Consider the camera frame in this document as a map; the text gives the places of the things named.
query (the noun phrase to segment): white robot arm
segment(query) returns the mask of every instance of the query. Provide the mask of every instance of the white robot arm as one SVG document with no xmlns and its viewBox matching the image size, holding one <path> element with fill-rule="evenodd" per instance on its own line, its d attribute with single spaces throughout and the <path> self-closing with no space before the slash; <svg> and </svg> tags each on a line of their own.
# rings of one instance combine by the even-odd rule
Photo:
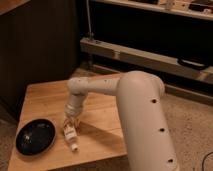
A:
<svg viewBox="0 0 213 171">
<path fill-rule="evenodd" d="M 68 81 L 66 117 L 78 126 L 88 92 L 116 96 L 121 127 L 132 171 L 179 171 L 160 96 L 164 84 L 157 76 L 132 71 L 119 78 Z"/>
</svg>

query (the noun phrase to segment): floor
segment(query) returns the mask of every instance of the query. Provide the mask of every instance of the floor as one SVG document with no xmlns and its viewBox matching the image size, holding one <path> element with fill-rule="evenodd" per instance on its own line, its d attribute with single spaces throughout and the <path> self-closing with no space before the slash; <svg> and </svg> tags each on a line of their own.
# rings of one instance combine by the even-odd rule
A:
<svg viewBox="0 0 213 171">
<path fill-rule="evenodd" d="M 73 76 L 96 73 L 77 69 Z M 168 121 L 181 171 L 200 171 L 204 156 L 213 151 L 213 106 L 166 94 L 162 106 Z M 16 125 L 0 120 L 0 170 L 6 171 L 15 138 Z M 213 168 L 213 155 L 205 161 L 205 171 Z M 127 156 L 57 169 L 57 171 L 130 171 Z"/>
</svg>

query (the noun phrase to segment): small table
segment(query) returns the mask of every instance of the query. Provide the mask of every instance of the small table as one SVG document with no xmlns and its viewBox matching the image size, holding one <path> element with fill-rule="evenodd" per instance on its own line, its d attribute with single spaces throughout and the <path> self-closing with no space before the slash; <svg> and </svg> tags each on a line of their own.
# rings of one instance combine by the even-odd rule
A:
<svg viewBox="0 0 213 171">
<path fill-rule="evenodd" d="M 26 157 L 12 149 L 8 170 L 51 170 L 126 154 L 115 97 L 89 93 L 77 130 L 79 151 L 73 153 L 64 140 L 61 123 L 68 99 L 67 81 L 28 86 L 17 132 L 29 121 L 46 118 L 56 128 L 56 139 L 46 152 Z"/>
</svg>

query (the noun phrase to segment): black panel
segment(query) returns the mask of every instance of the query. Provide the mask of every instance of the black panel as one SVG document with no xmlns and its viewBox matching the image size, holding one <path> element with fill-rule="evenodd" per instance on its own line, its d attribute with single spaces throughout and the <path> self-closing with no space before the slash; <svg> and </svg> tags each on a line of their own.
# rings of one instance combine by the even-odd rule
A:
<svg viewBox="0 0 213 171">
<path fill-rule="evenodd" d="M 95 39 L 213 65 L 213 21 L 91 3 Z"/>
</svg>

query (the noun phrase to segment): bottle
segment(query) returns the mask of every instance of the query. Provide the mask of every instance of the bottle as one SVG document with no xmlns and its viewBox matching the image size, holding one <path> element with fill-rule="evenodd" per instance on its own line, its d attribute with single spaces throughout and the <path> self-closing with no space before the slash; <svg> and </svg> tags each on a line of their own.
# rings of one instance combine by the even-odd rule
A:
<svg viewBox="0 0 213 171">
<path fill-rule="evenodd" d="M 64 125 L 64 136 L 66 142 L 69 144 L 71 150 L 77 151 L 78 150 L 78 144 L 77 144 L 77 133 L 74 125 L 71 122 L 67 122 Z"/>
</svg>

